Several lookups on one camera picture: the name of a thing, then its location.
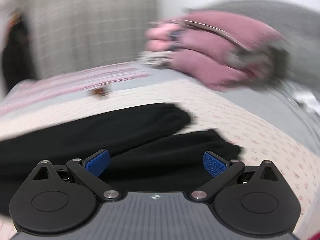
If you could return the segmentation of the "folded mauve grey comforter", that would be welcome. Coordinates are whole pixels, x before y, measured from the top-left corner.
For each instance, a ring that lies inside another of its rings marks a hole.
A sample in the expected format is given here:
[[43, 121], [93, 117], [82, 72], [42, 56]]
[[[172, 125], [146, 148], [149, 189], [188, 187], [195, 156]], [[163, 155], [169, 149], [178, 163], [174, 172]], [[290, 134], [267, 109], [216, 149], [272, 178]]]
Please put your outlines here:
[[213, 90], [260, 86], [286, 75], [285, 39], [264, 22], [218, 10], [193, 11], [173, 22], [185, 30], [171, 68]]

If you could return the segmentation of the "cherry print bed mat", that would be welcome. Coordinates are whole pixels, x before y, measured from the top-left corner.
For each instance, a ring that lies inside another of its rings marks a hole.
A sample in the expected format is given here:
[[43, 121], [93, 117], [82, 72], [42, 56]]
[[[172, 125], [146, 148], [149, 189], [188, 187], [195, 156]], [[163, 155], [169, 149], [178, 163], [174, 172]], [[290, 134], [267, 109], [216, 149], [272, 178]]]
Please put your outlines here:
[[225, 139], [244, 149], [241, 158], [245, 163], [257, 165], [264, 159], [272, 160], [293, 188], [302, 207], [296, 235], [304, 239], [319, 231], [319, 155], [229, 101], [210, 113], [212, 118], [206, 118], [204, 112], [190, 112], [193, 120], [184, 132], [214, 128]]

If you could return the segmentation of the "grey star curtain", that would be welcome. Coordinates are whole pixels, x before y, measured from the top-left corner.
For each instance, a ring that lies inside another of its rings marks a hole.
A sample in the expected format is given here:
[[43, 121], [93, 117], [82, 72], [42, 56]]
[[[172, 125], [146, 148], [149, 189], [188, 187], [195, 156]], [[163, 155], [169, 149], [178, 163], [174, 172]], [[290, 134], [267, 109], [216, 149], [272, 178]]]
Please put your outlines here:
[[134, 60], [157, 0], [20, 0], [41, 78]]

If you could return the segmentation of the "grey bed sheet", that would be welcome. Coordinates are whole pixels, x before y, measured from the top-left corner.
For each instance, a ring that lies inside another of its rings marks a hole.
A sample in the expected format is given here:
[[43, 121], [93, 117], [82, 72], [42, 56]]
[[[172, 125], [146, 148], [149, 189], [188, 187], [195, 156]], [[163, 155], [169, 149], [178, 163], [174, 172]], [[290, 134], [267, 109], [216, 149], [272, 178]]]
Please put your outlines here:
[[229, 101], [319, 155], [319, 116], [302, 110], [288, 96], [287, 88], [271, 87], [264, 91], [240, 88], [220, 93], [170, 70], [153, 70], [151, 76], [116, 82], [108, 88], [111, 92], [104, 98], [78, 91], [1, 115], [1, 138], [105, 111], [155, 102], [175, 102], [194, 114], [204, 112], [206, 118], [212, 118], [210, 111]]

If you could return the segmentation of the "black pants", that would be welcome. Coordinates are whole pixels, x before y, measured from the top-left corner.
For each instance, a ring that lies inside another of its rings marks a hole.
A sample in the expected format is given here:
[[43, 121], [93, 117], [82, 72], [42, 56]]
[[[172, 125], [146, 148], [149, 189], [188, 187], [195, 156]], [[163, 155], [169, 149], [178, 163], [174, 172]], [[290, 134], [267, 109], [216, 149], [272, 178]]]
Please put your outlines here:
[[1, 214], [42, 160], [64, 165], [106, 149], [110, 165], [100, 179], [120, 191], [189, 193], [208, 182], [203, 154], [236, 159], [241, 148], [216, 130], [190, 133], [188, 112], [172, 103], [155, 103], [105, 112], [33, 131], [1, 142]]

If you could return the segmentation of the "brown hair claw clip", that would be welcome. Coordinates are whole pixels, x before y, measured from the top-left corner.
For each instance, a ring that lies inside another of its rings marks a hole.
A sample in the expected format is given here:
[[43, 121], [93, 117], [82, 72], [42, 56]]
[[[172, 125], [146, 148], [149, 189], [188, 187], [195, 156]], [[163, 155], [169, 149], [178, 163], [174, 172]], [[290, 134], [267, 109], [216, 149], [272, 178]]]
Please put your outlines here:
[[89, 91], [89, 94], [91, 96], [95, 96], [97, 98], [103, 98], [105, 96], [108, 96], [109, 94], [109, 89], [106, 87], [99, 87], [99, 88], [94, 88], [92, 90]]

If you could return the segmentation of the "pink folded garment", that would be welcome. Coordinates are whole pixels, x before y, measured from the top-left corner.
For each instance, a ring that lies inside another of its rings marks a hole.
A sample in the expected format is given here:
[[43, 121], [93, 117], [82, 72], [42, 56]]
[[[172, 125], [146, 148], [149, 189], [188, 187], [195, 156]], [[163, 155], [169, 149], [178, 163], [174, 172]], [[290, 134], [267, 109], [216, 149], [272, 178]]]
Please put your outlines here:
[[146, 35], [146, 51], [173, 51], [179, 46], [182, 25], [174, 22], [160, 22], [149, 28]]

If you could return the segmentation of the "striped folded garment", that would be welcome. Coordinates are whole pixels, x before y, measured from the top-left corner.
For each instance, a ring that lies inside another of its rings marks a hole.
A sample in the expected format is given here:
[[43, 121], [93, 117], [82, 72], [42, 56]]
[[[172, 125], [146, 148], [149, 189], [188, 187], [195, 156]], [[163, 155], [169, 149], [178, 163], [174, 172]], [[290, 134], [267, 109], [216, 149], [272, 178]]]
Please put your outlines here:
[[172, 63], [174, 56], [174, 51], [143, 51], [137, 61], [149, 67], [165, 68]]

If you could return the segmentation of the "red object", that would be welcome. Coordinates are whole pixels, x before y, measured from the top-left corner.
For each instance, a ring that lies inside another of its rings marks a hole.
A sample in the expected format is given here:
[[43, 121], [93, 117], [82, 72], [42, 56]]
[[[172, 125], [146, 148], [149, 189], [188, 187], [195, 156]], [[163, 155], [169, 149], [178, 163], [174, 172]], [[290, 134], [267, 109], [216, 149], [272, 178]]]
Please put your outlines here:
[[320, 231], [305, 236], [304, 240], [320, 240]]

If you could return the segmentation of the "pink striped blanket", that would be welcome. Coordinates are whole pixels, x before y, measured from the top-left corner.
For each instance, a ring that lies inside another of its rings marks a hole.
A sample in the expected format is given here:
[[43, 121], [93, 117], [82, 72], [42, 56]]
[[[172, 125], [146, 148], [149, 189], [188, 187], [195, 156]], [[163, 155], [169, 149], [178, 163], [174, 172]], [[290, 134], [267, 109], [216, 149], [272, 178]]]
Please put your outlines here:
[[1, 102], [1, 116], [57, 96], [93, 90], [110, 83], [149, 75], [148, 71], [135, 62], [125, 62], [61, 74], [39, 81], [24, 80]]

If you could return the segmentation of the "white tissue paper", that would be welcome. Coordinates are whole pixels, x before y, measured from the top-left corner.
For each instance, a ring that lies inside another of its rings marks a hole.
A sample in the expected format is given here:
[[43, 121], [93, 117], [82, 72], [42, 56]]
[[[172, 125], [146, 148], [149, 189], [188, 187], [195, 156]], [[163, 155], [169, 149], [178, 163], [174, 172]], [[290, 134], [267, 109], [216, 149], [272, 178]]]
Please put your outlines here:
[[293, 93], [294, 101], [308, 113], [319, 114], [319, 101], [314, 94], [308, 90], [297, 91]]

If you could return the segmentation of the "black hanging coat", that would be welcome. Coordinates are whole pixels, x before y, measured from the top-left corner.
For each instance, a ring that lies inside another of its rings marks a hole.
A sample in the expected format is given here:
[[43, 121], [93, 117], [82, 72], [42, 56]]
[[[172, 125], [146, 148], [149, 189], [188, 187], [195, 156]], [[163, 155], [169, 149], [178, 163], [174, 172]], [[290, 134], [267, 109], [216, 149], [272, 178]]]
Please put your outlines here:
[[20, 11], [14, 12], [8, 23], [2, 53], [2, 72], [7, 93], [24, 80], [38, 79], [31, 56], [29, 28]]

